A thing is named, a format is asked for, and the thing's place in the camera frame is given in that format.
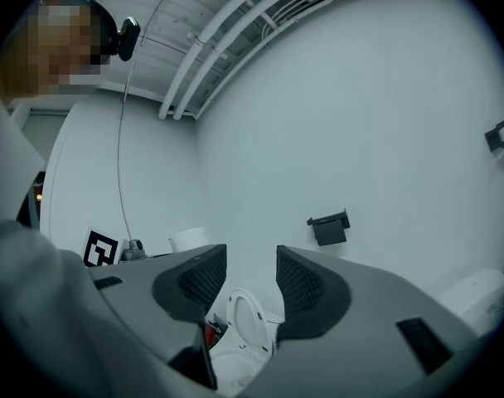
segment toilet lid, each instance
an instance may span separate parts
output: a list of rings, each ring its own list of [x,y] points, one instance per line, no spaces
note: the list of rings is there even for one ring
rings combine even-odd
[[[231,293],[226,305],[228,332],[241,349],[264,362],[272,355],[273,341],[261,304],[245,289]]]

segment toilet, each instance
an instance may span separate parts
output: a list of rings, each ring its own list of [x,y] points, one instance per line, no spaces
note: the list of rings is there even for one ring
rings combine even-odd
[[[217,392],[236,396],[254,379],[275,352],[276,331],[284,319],[264,311],[245,289],[234,290],[226,303],[228,329],[210,350]]]
[[[477,336],[494,332],[504,319],[504,273],[480,269],[443,291],[436,300]]]

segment black padded support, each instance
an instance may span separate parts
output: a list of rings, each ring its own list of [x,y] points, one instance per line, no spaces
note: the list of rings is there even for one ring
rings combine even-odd
[[[226,280],[226,245],[217,245],[161,273],[153,297],[175,320],[204,324],[204,317]]]
[[[105,277],[104,279],[94,280],[94,284],[97,290],[106,289],[110,286],[114,286],[120,283],[123,283],[123,280],[121,280],[119,277],[116,277],[115,275]]]
[[[347,282],[286,246],[278,246],[277,254],[276,282],[285,307],[285,323],[279,326],[277,341],[322,336],[350,307]]]
[[[205,340],[206,326],[198,329],[195,345],[182,349],[170,362],[169,366],[181,372],[193,381],[217,390],[217,378],[211,366],[210,353]]]
[[[453,355],[421,318],[403,320],[396,326],[427,374],[436,371]]]
[[[205,340],[205,317],[225,280],[226,245],[217,245],[164,271],[153,282],[153,297],[166,313],[199,326],[195,345],[180,351],[169,366],[213,390],[217,381]]]

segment red object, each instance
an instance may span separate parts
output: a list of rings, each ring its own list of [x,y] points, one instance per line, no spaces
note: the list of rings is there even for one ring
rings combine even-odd
[[[216,331],[208,323],[206,323],[205,337],[208,346],[210,346],[213,343],[214,339],[216,338]]]

